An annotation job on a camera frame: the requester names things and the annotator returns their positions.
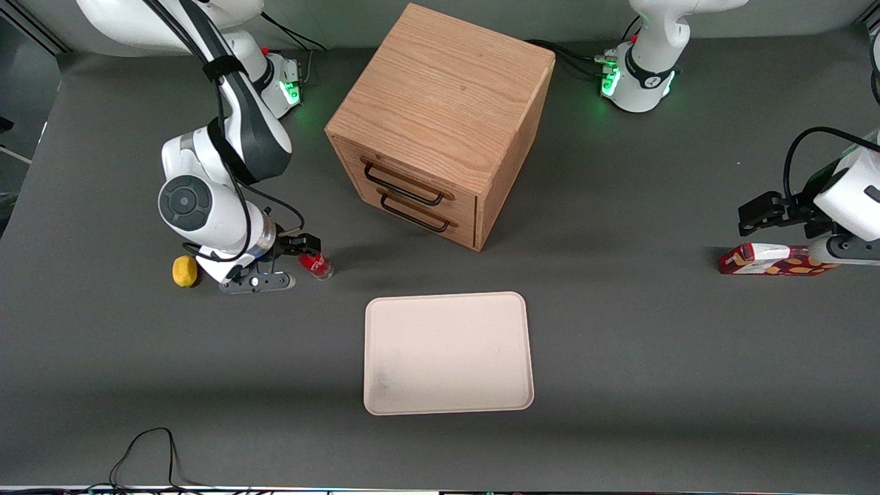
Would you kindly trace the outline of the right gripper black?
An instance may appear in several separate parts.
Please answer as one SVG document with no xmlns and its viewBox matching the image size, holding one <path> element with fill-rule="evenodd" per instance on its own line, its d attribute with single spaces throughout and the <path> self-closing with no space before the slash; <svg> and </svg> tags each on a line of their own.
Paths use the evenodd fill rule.
<svg viewBox="0 0 880 495">
<path fill-rule="evenodd" d="M 280 235 L 261 257 L 261 272 L 276 272 L 276 261 L 284 257 L 290 269 L 307 272 L 308 254 L 321 254 L 321 241 L 312 234 Z"/>
</svg>

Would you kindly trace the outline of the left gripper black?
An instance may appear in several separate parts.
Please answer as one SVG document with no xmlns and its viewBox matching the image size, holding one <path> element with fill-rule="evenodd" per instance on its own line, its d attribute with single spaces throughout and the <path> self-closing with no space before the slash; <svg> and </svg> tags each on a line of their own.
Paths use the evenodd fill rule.
<svg viewBox="0 0 880 495">
<path fill-rule="evenodd" d="M 836 223 L 815 206 L 815 193 L 798 193 L 789 198 L 781 194 L 761 194 L 739 207 L 740 236 L 747 237 L 758 230 L 770 228 L 769 220 L 782 216 L 780 228 L 802 225 L 806 238 L 834 234 Z"/>
</svg>

